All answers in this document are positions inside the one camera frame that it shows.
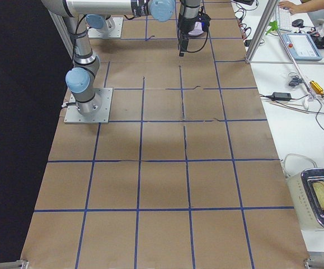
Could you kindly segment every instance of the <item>light blue circular cap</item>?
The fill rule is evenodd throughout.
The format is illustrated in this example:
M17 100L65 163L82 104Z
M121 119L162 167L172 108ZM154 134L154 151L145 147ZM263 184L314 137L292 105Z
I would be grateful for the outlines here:
M74 94L79 94L90 84L90 76L87 71L81 67L73 68L66 74L66 84Z
M160 22L169 20L175 10L175 0L153 0L149 6L153 18Z
M88 14L86 16L86 21L90 27L95 29L101 29L105 25L105 18L103 18L101 15L96 14Z

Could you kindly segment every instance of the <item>keyboard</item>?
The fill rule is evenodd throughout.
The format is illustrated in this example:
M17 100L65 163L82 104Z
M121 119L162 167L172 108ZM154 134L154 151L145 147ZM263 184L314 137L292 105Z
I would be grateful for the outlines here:
M289 10L276 7L275 9L275 20L278 22L280 31L292 32L293 28L291 25L291 13Z

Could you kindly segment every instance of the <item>computer mouse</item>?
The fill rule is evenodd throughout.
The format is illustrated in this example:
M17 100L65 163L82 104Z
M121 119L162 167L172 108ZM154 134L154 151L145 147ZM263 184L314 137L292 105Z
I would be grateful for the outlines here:
M291 23L292 26L294 27L302 27L303 26L303 20L301 18L298 18L297 20L294 20Z

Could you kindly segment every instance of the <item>black curtain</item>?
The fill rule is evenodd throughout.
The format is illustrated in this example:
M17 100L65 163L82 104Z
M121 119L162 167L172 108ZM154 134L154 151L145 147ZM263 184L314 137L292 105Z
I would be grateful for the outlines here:
M71 67L39 0L0 0L0 262L20 258Z

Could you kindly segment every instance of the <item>yellow screwdriver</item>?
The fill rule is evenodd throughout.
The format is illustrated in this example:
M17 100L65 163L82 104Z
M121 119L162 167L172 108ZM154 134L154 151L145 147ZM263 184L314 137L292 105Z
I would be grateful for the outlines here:
M309 84L311 85L312 90L314 90L316 94L319 94L322 98L324 98L323 88L317 82L311 80Z

